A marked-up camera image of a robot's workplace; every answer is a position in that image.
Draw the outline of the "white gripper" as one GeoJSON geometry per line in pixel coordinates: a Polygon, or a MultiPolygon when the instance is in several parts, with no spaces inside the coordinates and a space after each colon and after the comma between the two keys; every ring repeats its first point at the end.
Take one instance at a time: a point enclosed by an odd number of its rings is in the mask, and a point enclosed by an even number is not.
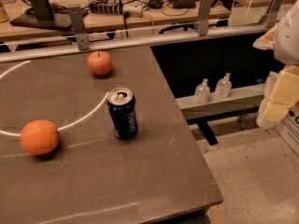
{"type": "Polygon", "coordinates": [[[299,102],[299,0],[253,47],[274,49],[275,59],[286,65],[279,73],[271,71],[263,89],[256,123],[264,129],[278,125],[299,102]]]}

